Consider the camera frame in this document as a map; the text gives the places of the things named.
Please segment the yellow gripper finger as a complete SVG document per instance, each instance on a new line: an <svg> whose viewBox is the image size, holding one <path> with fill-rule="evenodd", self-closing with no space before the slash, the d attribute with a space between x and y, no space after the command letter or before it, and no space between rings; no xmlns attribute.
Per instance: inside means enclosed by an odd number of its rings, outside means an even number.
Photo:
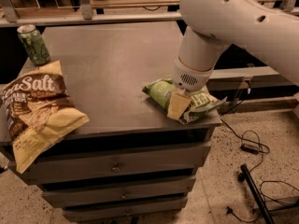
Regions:
<svg viewBox="0 0 299 224"><path fill-rule="evenodd" d="M170 97L167 116L170 119L179 120L190 105L191 100L185 89L175 88Z"/></svg>

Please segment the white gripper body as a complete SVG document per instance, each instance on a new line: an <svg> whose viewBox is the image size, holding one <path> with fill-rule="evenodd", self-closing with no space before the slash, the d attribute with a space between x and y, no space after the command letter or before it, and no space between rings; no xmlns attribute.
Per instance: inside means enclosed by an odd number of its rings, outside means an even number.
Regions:
<svg viewBox="0 0 299 224"><path fill-rule="evenodd" d="M174 84L187 91L203 89L213 71L213 63L202 59L184 60L178 57L175 60L172 80Z"/></svg>

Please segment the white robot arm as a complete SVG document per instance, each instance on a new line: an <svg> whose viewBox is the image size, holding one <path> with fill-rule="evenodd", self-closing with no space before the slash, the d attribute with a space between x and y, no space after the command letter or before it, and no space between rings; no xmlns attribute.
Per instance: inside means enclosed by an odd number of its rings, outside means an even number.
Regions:
<svg viewBox="0 0 299 224"><path fill-rule="evenodd" d="M299 86L299 19L256 0L180 0L187 24L175 61L173 82L203 89L216 62L236 45Z"/></svg>

